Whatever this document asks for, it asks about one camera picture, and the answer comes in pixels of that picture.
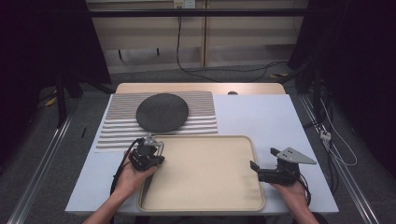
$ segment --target black curtain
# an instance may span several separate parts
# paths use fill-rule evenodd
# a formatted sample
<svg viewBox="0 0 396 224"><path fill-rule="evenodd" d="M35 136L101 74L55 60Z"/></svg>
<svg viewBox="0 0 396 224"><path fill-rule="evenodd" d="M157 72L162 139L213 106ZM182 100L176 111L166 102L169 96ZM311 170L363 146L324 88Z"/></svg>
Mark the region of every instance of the black curtain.
<svg viewBox="0 0 396 224"><path fill-rule="evenodd" d="M396 176L392 139L396 124L393 72L396 8L394 4L374 0L343 0L337 4L336 17L330 21L335 21L335 29L316 66L352 127L373 155ZM304 20L290 58L291 68L300 66L312 54L324 30L325 25L318 21Z"/></svg>
<svg viewBox="0 0 396 224"><path fill-rule="evenodd" d="M91 18L68 10L88 11L85 0L0 2L0 162L24 134L40 90L54 86L60 72L66 87L81 77L110 83Z"/></svg>

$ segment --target human hand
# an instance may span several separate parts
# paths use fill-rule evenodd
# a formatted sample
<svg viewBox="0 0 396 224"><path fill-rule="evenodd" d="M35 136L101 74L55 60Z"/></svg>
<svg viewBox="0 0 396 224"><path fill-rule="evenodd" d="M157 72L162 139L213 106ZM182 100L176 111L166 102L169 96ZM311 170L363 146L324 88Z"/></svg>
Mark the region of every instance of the human hand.
<svg viewBox="0 0 396 224"><path fill-rule="evenodd" d="M136 171L132 166L128 155L123 164L123 169L114 192L119 193L126 198L130 197L140 188L145 179L150 175L153 175L156 170L157 167L153 166L144 172Z"/></svg>
<svg viewBox="0 0 396 224"><path fill-rule="evenodd" d="M291 215L299 224L318 223L314 215L308 208L305 198L305 188L296 181L292 186L286 187L278 184L271 184L281 195Z"/></svg>

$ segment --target tray rim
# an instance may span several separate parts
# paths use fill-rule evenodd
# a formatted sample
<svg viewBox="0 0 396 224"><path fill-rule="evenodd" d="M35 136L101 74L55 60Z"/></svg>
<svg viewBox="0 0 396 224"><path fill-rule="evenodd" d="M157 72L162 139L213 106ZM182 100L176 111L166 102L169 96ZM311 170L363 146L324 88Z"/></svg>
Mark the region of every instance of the tray rim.
<svg viewBox="0 0 396 224"><path fill-rule="evenodd" d="M176 138L176 139L183 139L183 138L221 138L221 139L227 139L227 138L244 138L246 140L248 140L248 142L251 145L251 151L253 154L253 161L257 162L257 156L256 156L256 150L254 148L253 142L252 140L246 136L246 135L242 135L242 134L183 134L183 135L166 135L166 134L162 134L162 135L155 135L156 138ZM143 208L141 200L142 200L142 193L143 193L143 186L145 183L142 184L140 190L139 190L139 194L137 197L137 205L138 208L141 211L147 212L147 213L166 213L166 212L246 212L246 211L251 211L251 212L257 212L260 211L261 209L264 208L265 206L265 197L264 197L264 192L263 192L263 187L262 184L259 182L259 189L260 189L260 195L262 198L262 202L261 204L253 209L212 209L212 210L197 210L197 209L177 209L177 210L173 210L173 209L147 209L147 208Z"/></svg>

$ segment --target striped mat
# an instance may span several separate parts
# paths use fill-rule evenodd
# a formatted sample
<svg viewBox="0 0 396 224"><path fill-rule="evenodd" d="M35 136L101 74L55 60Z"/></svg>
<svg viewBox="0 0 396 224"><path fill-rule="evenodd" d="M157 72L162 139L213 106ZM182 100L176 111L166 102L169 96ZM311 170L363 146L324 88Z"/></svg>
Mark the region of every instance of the striped mat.
<svg viewBox="0 0 396 224"><path fill-rule="evenodd" d="M213 134L218 133L213 96L210 91L169 92L181 97L189 106L186 122L170 133L155 134ZM139 105L156 92L113 94L106 118L95 147L96 152L123 151L139 137L147 136L136 121Z"/></svg>

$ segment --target wooden board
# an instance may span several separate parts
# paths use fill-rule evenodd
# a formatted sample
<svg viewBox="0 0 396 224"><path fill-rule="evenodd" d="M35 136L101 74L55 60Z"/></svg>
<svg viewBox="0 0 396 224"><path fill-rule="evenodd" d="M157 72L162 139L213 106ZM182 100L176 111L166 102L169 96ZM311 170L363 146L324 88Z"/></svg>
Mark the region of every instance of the wooden board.
<svg viewBox="0 0 396 224"><path fill-rule="evenodd" d="M211 91L212 94L286 94L278 83L122 83L116 93Z"/></svg>

